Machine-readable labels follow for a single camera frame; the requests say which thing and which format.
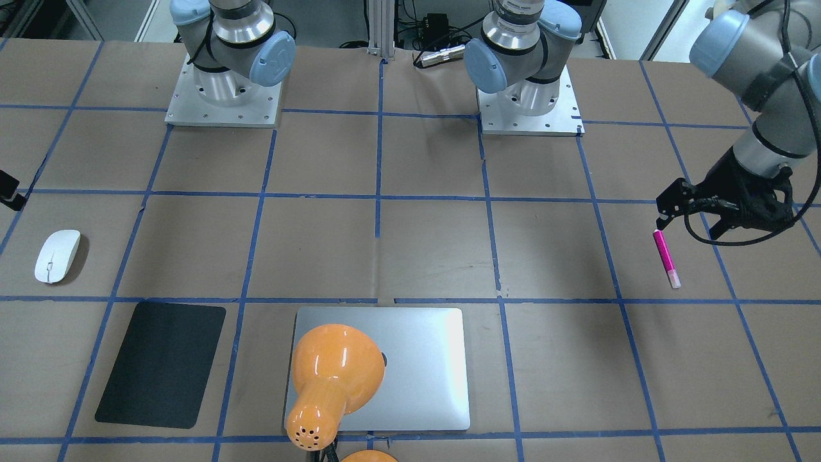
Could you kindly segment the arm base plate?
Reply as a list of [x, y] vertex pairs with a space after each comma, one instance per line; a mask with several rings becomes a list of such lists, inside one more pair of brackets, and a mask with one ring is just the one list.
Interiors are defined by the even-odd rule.
[[490, 135], [580, 137], [586, 133], [568, 67], [557, 81], [522, 81], [494, 94], [476, 90], [482, 131]]
[[261, 87], [231, 70], [206, 73], [183, 64], [164, 121], [172, 126], [275, 129], [282, 87]]

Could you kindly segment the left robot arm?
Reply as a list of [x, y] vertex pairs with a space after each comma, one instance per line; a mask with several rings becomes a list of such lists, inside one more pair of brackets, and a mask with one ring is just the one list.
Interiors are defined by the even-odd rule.
[[[791, 228], [819, 192], [813, 184], [803, 208], [793, 208], [791, 177], [819, 154], [819, 2], [732, 1], [713, 6], [689, 60], [701, 73], [758, 114], [750, 128], [703, 181], [674, 180], [656, 198], [658, 229], [692, 214], [716, 214], [706, 243], [724, 245], [734, 228], [771, 239]], [[507, 97], [523, 117], [550, 112], [560, 76], [582, 33], [580, 15], [558, 1], [496, 1], [481, 34], [466, 44], [464, 65], [478, 91]]]

